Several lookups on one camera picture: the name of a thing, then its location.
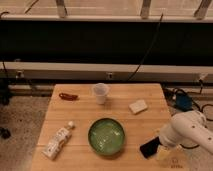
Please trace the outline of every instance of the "green bowl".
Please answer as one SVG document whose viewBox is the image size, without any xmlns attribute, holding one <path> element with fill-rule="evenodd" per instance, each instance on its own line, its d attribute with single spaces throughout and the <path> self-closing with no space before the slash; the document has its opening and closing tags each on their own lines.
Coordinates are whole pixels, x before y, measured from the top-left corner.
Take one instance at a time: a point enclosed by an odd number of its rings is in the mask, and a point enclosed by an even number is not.
<svg viewBox="0 0 213 171">
<path fill-rule="evenodd" d="M 96 153 L 109 156 L 122 149 L 125 133 L 119 122 L 111 118 L 103 118 L 92 124 L 88 140 Z"/>
</svg>

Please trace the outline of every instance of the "floor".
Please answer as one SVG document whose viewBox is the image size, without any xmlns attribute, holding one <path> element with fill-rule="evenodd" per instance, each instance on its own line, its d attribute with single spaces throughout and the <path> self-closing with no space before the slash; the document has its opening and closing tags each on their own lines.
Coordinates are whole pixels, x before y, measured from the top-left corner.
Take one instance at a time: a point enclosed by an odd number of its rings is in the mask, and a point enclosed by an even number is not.
<svg viewBox="0 0 213 171">
<path fill-rule="evenodd" d="M 199 105 L 213 104 L 212 91 L 213 89 L 204 89 L 202 95 L 196 94 L 194 97 L 196 102 Z M 34 148 L 49 101 L 50 97 L 28 95 L 12 97 L 8 106 L 0 104 L 0 126 L 8 128 L 12 134 L 9 139 L 0 138 L 1 171 L 30 170 Z M 171 114 L 179 112 L 173 107 L 169 109 Z M 213 119 L 213 107 L 206 108 L 205 114 Z M 207 122 L 207 126 L 213 131 L 213 122 Z M 184 151 L 191 171 L 213 171 L 213 155 L 203 148 Z"/>
</svg>

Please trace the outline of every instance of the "black backdrop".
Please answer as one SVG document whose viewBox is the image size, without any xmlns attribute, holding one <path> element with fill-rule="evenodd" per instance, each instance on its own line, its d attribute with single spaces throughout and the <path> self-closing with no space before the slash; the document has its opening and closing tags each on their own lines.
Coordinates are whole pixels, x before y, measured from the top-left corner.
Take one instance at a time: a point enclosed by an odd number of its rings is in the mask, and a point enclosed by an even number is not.
<svg viewBox="0 0 213 171">
<path fill-rule="evenodd" d="M 138 64 L 157 22 L 0 21 L 5 61 Z M 145 64 L 213 65 L 213 24 L 161 23 Z"/>
</svg>

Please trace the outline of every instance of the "sponge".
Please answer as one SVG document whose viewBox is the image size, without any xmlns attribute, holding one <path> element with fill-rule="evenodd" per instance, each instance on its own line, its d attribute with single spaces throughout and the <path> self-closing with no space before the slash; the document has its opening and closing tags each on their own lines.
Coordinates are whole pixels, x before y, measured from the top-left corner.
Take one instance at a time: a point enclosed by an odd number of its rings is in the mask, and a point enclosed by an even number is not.
<svg viewBox="0 0 213 171">
<path fill-rule="evenodd" d="M 133 114 L 138 114 L 139 112 L 146 110 L 148 108 L 144 100 L 137 100 L 136 102 L 129 105 Z"/>
</svg>

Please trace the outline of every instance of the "blue object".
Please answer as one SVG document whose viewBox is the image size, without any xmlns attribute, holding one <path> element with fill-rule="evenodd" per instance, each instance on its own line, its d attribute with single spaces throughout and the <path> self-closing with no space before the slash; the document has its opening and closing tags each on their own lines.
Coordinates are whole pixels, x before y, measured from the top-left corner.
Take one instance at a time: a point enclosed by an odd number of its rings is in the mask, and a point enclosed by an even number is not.
<svg viewBox="0 0 213 171">
<path fill-rule="evenodd" d="M 176 94 L 175 107 L 182 111 L 192 110 L 192 99 L 185 94 Z"/>
</svg>

